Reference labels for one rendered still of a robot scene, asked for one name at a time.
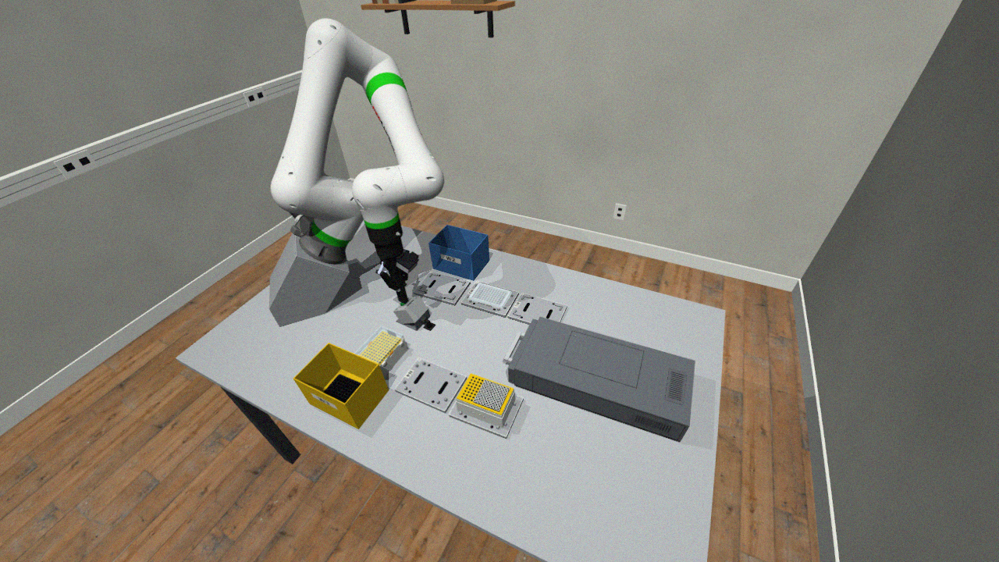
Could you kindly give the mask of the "yellow waste bin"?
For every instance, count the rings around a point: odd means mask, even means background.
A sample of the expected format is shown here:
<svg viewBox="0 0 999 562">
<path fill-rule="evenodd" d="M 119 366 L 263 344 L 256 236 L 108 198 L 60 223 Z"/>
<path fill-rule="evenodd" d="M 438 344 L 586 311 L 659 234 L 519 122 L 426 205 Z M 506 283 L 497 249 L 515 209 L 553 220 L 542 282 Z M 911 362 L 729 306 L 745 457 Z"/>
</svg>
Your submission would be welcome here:
<svg viewBox="0 0 999 562">
<path fill-rule="evenodd" d="M 323 393 L 339 374 L 361 382 L 346 403 Z M 389 391 L 379 364 L 332 343 L 322 348 L 293 380 L 310 405 L 356 429 Z"/>
</svg>

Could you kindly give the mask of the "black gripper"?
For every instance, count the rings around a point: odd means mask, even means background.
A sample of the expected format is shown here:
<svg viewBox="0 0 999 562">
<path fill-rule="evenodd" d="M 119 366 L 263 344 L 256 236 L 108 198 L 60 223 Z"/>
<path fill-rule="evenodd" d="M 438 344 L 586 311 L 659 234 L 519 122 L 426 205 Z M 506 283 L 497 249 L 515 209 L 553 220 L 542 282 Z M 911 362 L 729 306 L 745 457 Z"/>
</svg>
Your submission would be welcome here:
<svg viewBox="0 0 999 562">
<path fill-rule="evenodd" d="M 404 272 L 402 269 L 397 268 L 395 261 L 395 257 L 397 255 L 400 255 L 402 254 L 402 252 L 404 253 L 405 251 L 407 251 L 403 249 L 402 238 L 400 238 L 393 244 L 388 244 L 388 245 L 375 244 L 375 249 L 377 250 L 377 254 L 379 256 L 379 265 L 381 265 L 379 266 L 379 270 L 377 269 L 375 273 L 379 274 L 379 276 L 381 276 L 384 279 L 386 285 L 388 285 L 390 289 L 396 291 L 397 301 L 406 304 L 409 301 L 409 299 L 407 299 L 407 293 L 406 290 L 404 290 L 404 286 L 407 285 L 406 283 L 404 283 L 404 281 L 409 279 L 409 274 Z M 388 269 L 389 274 L 385 270 L 385 268 Z"/>
</svg>

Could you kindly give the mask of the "blue bin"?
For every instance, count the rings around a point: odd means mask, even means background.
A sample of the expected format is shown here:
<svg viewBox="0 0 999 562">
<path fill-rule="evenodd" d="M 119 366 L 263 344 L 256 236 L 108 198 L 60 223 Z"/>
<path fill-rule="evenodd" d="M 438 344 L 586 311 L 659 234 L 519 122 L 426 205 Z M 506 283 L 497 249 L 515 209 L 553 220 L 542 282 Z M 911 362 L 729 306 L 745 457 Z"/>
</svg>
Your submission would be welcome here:
<svg viewBox="0 0 999 562">
<path fill-rule="evenodd" d="M 428 245 L 432 267 L 454 276 L 474 281 L 489 262 L 488 234 L 446 225 Z"/>
</svg>

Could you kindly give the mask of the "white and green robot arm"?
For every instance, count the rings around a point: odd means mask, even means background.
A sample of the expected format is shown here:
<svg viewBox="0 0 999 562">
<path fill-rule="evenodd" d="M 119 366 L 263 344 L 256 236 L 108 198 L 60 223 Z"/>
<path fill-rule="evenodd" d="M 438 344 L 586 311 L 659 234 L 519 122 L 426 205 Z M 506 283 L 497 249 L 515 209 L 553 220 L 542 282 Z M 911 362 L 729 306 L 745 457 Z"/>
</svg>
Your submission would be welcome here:
<svg viewBox="0 0 999 562">
<path fill-rule="evenodd" d="M 354 182 L 324 173 L 346 77 L 363 86 L 397 160 L 396 166 L 363 171 Z M 397 206 L 431 200 L 443 185 L 395 60 L 336 20 L 313 22 L 304 39 L 295 113 L 271 182 L 272 199 L 296 218 L 290 232 L 304 252 L 340 264 L 363 220 L 372 244 L 393 244 L 403 235 Z"/>
</svg>

